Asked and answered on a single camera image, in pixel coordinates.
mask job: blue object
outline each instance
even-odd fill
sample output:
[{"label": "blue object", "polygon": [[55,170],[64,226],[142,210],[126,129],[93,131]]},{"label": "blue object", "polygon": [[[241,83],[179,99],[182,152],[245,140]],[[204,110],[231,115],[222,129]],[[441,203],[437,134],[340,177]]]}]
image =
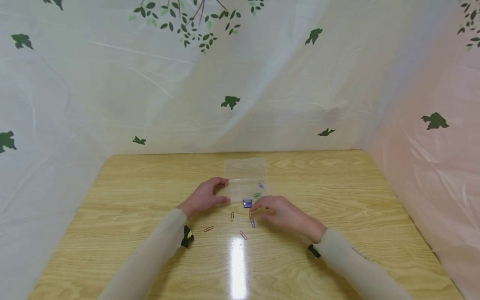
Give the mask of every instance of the blue object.
[{"label": "blue object", "polygon": [[251,208],[252,207],[252,200],[251,199],[243,199],[243,208]]}]

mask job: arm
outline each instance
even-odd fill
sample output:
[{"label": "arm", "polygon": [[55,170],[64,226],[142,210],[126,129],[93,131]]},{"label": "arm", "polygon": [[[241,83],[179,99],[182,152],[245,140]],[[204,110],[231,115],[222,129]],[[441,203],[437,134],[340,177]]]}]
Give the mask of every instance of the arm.
[{"label": "arm", "polygon": [[406,300],[410,295],[386,271],[358,254],[338,232],[327,229],[284,197],[260,198],[250,209],[270,208],[271,214],[260,214],[266,220],[303,234],[313,243],[326,264],[343,276],[365,300]]},{"label": "arm", "polygon": [[227,182],[228,179],[220,177],[202,182],[183,203],[167,213],[118,269],[98,300],[142,300],[163,264],[180,247],[187,219],[196,212],[229,201],[227,197],[214,196],[214,188]]}]

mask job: hand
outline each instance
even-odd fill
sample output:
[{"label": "hand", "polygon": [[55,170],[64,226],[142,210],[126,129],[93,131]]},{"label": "hand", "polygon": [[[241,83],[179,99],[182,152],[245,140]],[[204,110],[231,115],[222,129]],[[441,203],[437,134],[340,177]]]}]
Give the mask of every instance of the hand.
[{"label": "hand", "polygon": [[230,198],[226,196],[216,197],[214,195],[214,189],[218,186],[225,186],[228,179],[221,177],[213,177],[205,182],[200,183],[198,188],[180,205],[178,209],[182,210],[187,219],[189,219],[194,213],[204,211],[215,204],[222,204],[230,202]]},{"label": "hand", "polygon": [[250,211],[254,212],[260,207],[270,208],[272,213],[260,214],[259,220],[301,233],[313,243],[319,243],[327,229],[320,221],[301,211],[285,197],[264,196],[253,204]]}]

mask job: left hand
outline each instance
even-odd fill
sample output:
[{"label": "left hand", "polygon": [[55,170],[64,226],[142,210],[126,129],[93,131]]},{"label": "left hand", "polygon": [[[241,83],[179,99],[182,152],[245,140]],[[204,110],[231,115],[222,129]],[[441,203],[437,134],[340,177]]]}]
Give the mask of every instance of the left hand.
[{"label": "left hand", "polygon": [[228,179],[221,177],[213,177],[205,182],[200,183],[198,188],[180,205],[178,209],[183,211],[189,219],[194,213],[204,211],[215,204],[223,204],[230,202],[230,198],[226,196],[217,197],[214,195],[214,188],[217,186],[225,186]]}]

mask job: red paper clip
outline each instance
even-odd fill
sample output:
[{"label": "red paper clip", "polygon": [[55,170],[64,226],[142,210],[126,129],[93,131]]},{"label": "red paper clip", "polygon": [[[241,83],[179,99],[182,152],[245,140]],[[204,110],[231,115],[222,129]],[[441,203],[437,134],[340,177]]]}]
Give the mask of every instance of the red paper clip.
[{"label": "red paper clip", "polygon": [[247,240],[247,236],[245,235],[245,233],[243,233],[243,231],[240,230],[240,235],[241,237],[244,239],[244,240]]}]

